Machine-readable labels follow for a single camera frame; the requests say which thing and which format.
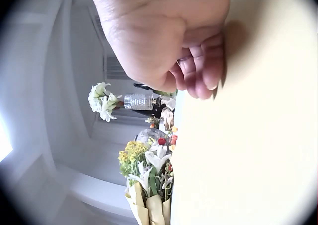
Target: window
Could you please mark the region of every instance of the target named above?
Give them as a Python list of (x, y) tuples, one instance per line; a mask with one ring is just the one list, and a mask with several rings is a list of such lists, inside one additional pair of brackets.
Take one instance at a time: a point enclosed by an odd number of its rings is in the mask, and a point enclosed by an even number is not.
[(3, 129), (2, 123), (0, 122), (0, 162), (12, 151), (11, 144), (5, 131)]

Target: fingernail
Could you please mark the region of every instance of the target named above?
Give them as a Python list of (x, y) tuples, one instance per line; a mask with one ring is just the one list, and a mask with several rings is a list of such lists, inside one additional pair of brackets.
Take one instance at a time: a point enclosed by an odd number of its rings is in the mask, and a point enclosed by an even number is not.
[(210, 90), (210, 91), (212, 91), (212, 90), (214, 90), (214, 89), (216, 89), (218, 86), (216, 85), (216, 86), (213, 86), (213, 87), (208, 87), (208, 89)]

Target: orange flower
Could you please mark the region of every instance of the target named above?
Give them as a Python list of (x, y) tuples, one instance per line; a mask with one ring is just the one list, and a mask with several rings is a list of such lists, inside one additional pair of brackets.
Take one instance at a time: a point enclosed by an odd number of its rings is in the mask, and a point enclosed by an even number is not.
[(172, 131), (173, 131), (173, 132), (177, 132), (177, 131), (178, 131), (178, 127), (173, 126), (173, 127), (172, 127)]

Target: green leaf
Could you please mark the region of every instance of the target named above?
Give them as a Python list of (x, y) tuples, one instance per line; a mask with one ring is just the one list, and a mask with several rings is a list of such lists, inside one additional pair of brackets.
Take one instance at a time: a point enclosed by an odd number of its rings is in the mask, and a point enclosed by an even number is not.
[(152, 195), (157, 195), (157, 187), (156, 187), (156, 168), (152, 167), (152, 170), (150, 171), (150, 188), (152, 191)]

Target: finger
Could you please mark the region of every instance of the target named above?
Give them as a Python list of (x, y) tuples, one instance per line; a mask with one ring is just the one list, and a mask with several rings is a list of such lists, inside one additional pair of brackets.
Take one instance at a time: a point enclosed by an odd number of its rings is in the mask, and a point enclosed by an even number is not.
[(181, 70), (184, 75), (184, 81), (186, 88), (188, 90), (188, 93), (194, 97), (199, 98), (196, 92), (196, 66), (193, 61), (193, 57), (191, 55), (191, 52), (189, 48), (183, 48), (183, 57), (178, 60), (178, 63), (180, 64)]
[(186, 90), (185, 82), (184, 82), (184, 75), (181, 71), (181, 68), (178, 63), (175, 63), (172, 68), (170, 69), (170, 72), (173, 74), (173, 76), (176, 79), (176, 85), (178, 90)]
[(205, 85), (202, 79), (202, 71), (204, 68), (204, 53), (201, 46), (191, 47), (190, 52), (193, 56), (193, 61), (196, 66), (196, 93), (200, 99), (208, 99), (212, 95), (212, 91), (210, 91)]
[(222, 35), (218, 34), (207, 39), (201, 47), (205, 55), (202, 79), (208, 89), (214, 90), (221, 79), (224, 66)]

